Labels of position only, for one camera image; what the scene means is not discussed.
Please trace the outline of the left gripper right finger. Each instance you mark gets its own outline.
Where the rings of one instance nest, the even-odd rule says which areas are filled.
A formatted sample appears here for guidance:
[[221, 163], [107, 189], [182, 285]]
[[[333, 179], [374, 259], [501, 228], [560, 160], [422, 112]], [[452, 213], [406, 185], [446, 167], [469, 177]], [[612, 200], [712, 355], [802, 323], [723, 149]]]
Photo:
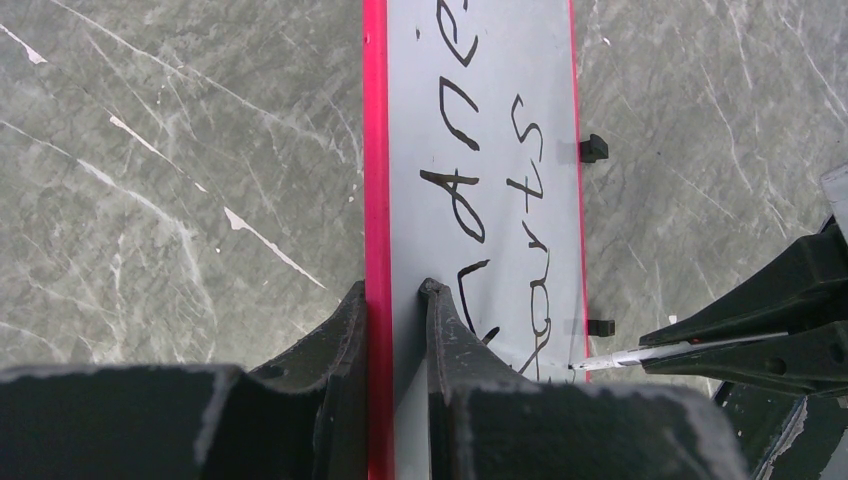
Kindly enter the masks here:
[[523, 377], [459, 319], [448, 286], [419, 288], [436, 479], [745, 479], [735, 433], [707, 397], [654, 384]]

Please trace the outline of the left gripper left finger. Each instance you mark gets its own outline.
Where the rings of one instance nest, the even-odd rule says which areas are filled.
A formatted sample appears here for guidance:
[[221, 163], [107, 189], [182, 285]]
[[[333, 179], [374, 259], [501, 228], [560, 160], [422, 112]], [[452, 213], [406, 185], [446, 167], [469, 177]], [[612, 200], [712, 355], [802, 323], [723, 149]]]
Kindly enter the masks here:
[[363, 479], [367, 309], [333, 314], [247, 371], [31, 365], [1, 373], [5, 479]]

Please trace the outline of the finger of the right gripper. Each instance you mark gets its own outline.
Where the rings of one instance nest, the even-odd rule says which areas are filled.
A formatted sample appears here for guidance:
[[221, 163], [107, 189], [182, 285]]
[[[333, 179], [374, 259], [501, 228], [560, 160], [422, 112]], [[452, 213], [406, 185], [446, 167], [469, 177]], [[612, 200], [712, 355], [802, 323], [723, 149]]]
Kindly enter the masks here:
[[641, 346], [793, 330], [847, 291], [847, 244], [836, 225], [802, 236], [749, 279]]
[[795, 396], [847, 395], [847, 323], [649, 360], [648, 374], [695, 375]]

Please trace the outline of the black whiteboard marker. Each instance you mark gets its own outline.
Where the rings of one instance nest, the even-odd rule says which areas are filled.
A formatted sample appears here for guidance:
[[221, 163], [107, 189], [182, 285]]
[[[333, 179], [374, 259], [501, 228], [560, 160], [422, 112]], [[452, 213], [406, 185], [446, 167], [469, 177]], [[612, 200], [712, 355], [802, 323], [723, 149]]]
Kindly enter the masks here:
[[582, 361], [570, 363], [568, 365], [568, 369], [589, 372], [596, 370], [624, 368], [634, 365], [641, 365], [642, 363], [649, 360], [660, 360], [673, 356], [690, 354], [705, 349], [718, 348], [728, 345], [760, 342], [787, 335], [787, 332], [776, 332], [709, 342], [683, 341], [675, 344], [661, 345], [657, 347], [640, 347], [631, 350], [617, 351], [607, 355], [588, 357]]

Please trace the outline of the pink-framed whiteboard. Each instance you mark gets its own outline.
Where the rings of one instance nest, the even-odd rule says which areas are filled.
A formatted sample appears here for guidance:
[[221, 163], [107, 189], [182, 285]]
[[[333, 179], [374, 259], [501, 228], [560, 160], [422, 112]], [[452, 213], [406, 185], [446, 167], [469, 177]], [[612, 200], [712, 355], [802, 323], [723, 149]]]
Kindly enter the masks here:
[[372, 479], [431, 474], [417, 291], [533, 381], [588, 354], [574, 7], [363, 3]]

